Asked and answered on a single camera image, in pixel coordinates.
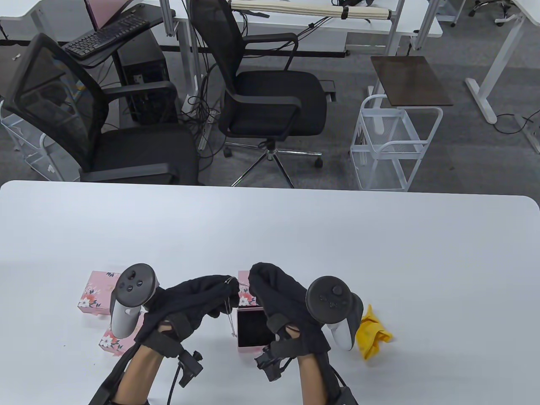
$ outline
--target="pink screen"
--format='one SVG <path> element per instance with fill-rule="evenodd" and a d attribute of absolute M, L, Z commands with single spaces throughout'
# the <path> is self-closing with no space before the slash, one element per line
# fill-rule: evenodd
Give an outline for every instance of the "pink screen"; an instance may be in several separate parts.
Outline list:
<path fill-rule="evenodd" d="M 100 29 L 122 9 L 127 0 L 86 0 L 86 2 L 90 6 L 96 28 Z"/>

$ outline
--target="black keyboard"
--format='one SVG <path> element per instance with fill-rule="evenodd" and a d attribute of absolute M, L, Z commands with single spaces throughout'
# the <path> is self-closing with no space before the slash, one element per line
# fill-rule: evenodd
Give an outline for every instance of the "black keyboard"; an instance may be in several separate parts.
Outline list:
<path fill-rule="evenodd" d="M 65 46 L 65 50 L 77 59 L 85 59 L 148 27 L 150 27 L 149 21 L 134 14 L 128 14 L 96 32 L 70 42 Z"/>

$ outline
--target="chair seat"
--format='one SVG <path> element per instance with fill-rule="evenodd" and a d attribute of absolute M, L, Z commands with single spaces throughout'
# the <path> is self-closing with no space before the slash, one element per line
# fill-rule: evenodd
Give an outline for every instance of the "chair seat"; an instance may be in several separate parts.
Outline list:
<path fill-rule="evenodd" d="M 105 132 L 96 143 L 92 171 L 158 163 L 175 167 L 179 184 L 198 184 L 199 158 L 187 128 L 158 124 Z"/>
<path fill-rule="evenodd" d="M 247 71 L 234 82 L 242 96 L 295 96 L 302 103 L 300 117 L 291 136 L 311 136 L 322 132 L 326 122 L 326 96 L 319 80 L 311 73 L 289 70 Z M 279 138 L 293 106 L 237 104 L 225 98 L 222 113 L 234 115 L 229 130 L 242 138 Z"/>

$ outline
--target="forearm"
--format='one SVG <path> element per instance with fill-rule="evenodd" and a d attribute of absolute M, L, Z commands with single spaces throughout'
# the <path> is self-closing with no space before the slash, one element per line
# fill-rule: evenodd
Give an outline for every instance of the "forearm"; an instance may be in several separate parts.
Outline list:
<path fill-rule="evenodd" d="M 326 405 L 328 395 L 317 359 L 313 354 L 298 357 L 303 405 Z"/>
<path fill-rule="evenodd" d="M 163 356 L 141 346 L 128 365 L 113 402 L 120 405 L 143 405 L 161 365 Z"/>

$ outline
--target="computer monitor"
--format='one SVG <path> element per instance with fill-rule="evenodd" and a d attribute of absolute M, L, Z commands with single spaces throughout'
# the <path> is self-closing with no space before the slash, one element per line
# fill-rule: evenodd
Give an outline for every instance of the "computer monitor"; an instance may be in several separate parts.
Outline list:
<path fill-rule="evenodd" d="M 120 14 L 133 0 L 84 0 L 95 30 L 99 30 Z"/>

